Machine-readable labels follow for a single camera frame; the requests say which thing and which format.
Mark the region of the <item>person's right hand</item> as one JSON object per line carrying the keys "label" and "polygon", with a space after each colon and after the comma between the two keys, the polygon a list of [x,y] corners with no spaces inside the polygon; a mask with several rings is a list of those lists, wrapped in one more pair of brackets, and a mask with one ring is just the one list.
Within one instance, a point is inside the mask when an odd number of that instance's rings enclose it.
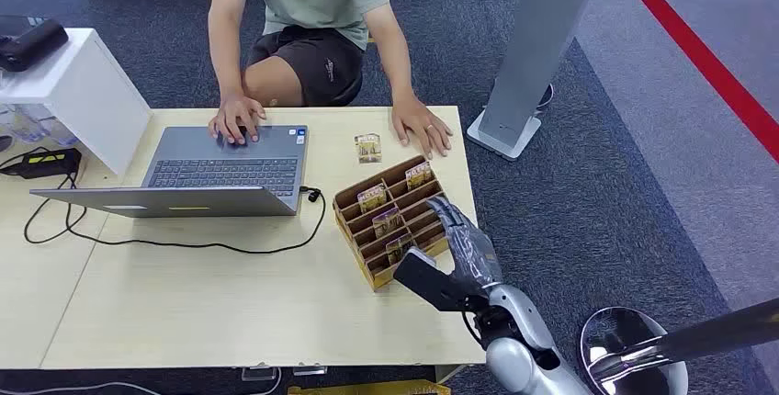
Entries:
{"label": "person's right hand", "polygon": [[217,114],[208,124],[209,134],[230,144],[257,142],[257,127],[264,119],[265,108],[258,101],[243,95],[224,96]]}

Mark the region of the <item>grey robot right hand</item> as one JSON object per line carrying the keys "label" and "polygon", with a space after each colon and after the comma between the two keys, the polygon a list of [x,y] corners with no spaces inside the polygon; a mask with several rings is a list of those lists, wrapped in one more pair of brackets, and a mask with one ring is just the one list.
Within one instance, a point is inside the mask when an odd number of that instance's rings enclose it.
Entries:
{"label": "grey robot right hand", "polygon": [[454,260],[450,276],[470,295],[488,297],[502,283],[502,268],[491,239],[445,197],[426,200],[443,224]]}

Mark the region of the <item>person's left hand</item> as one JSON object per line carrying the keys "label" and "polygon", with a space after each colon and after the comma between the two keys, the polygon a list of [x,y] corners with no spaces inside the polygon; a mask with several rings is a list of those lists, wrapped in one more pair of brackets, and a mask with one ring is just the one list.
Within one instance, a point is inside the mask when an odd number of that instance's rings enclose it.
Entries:
{"label": "person's left hand", "polygon": [[428,159],[433,158],[433,152],[447,156],[451,149],[451,129],[414,95],[393,97],[391,121],[401,144],[411,142],[411,133]]}

